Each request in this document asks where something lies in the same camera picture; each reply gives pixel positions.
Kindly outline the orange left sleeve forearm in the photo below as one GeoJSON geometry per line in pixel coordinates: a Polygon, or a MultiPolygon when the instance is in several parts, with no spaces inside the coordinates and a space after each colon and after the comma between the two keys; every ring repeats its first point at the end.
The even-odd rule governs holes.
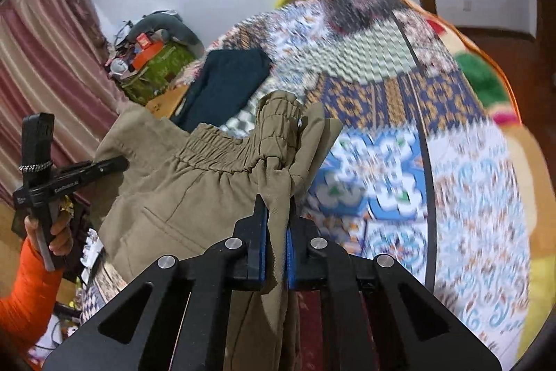
{"type": "Polygon", "coordinates": [[[49,272],[27,238],[22,246],[16,279],[10,294],[1,298],[1,340],[18,356],[25,356],[46,333],[53,314],[61,269],[49,272]]]}

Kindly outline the person's left hand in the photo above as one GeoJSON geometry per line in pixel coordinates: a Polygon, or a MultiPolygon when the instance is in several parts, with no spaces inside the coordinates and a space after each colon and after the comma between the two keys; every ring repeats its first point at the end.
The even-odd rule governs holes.
{"type": "MultiPolygon", "coordinates": [[[[74,239],[70,228],[71,219],[72,215],[69,212],[61,211],[51,227],[50,232],[54,235],[54,239],[49,244],[49,250],[55,256],[67,256],[72,251],[74,239]]],[[[40,251],[37,241],[37,232],[39,230],[40,225],[37,218],[27,216],[25,218],[25,231],[32,248],[37,252],[40,251]]]]}

